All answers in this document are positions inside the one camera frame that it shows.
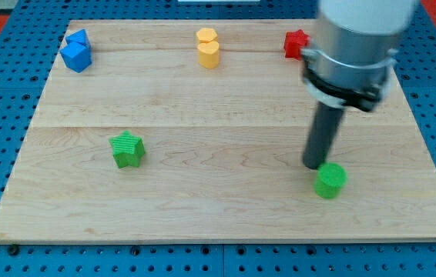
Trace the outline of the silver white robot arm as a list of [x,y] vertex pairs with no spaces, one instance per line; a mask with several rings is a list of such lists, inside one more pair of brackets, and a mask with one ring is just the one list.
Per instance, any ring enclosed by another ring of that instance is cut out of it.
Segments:
[[308,92],[331,108],[372,111],[386,98],[398,42],[418,0],[320,0],[302,49]]

